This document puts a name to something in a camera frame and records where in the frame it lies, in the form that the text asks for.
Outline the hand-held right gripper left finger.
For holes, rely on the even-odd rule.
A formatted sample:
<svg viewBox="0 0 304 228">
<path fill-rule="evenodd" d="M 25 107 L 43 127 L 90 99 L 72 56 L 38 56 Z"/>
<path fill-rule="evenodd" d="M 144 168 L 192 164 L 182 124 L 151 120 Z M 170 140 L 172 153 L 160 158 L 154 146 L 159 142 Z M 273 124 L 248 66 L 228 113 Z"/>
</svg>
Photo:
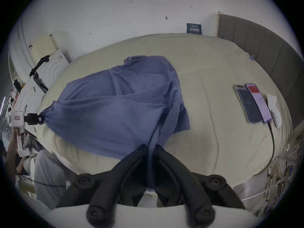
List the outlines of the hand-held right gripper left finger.
<svg viewBox="0 0 304 228">
<path fill-rule="evenodd" d="M 112 225 L 114 205 L 136 207 L 147 190 L 147 152 L 141 145 L 110 171 L 78 175 L 57 208 L 89 204 L 86 220 L 92 226 Z"/>
</svg>

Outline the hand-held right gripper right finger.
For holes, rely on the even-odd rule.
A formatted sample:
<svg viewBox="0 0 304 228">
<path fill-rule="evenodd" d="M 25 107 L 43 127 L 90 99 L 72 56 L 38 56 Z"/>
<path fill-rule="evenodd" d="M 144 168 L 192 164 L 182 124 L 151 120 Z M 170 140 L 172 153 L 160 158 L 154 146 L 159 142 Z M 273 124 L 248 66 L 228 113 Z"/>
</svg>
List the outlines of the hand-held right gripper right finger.
<svg viewBox="0 0 304 228">
<path fill-rule="evenodd" d="M 191 172 L 160 145 L 155 147 L 154 163 L 155 184 L 165 175 L 173 182 L 169 185 L 169 196 L 164 206 L 184 204 L 190 227 L 210 226 L 216 215 L 213 206 L 245 210 L 242 201 L 224 177 Z"/>
</svg>

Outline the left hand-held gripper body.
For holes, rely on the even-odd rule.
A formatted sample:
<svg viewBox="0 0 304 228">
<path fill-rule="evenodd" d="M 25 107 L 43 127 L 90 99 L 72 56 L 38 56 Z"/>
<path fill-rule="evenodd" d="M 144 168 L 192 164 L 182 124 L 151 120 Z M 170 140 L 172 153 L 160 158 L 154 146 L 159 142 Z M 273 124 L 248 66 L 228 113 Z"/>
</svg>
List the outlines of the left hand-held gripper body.
<svg viewBox="0 0 304 228">
<path fill-rule="evenodd" d="M 25 125 L 39 124 L 39 115 L 37 113 L 27 113 L 27 103 L 23 102 L 9 113 L 9 126 L 18 129 L 16 141 L 17 151 L 20 157 L 27 157 L 31 154 L 29 148 L 23 148 L 21 134 L 25 132 Z"/>
</svg>

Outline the person's left hand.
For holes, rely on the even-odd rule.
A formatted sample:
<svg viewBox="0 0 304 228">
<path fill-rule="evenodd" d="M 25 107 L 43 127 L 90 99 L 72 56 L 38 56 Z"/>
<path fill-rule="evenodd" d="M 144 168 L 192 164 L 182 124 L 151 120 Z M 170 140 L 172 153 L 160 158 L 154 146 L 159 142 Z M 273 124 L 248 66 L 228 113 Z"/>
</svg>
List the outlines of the person's left hand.
<svg viewBox="0 0 304 228">
<path fill-rule="evenodd" d="M 13 128 L 12 134 L 11 134 L 11 137 L 10 137 L 10 142 L 9 142 L 7 155 L 8 154 L 16 154 L 16 152 L 18 150 L 17 137 L 21 137 L 20 130 L 19 130 L 19 128 Z"/>
</svg>

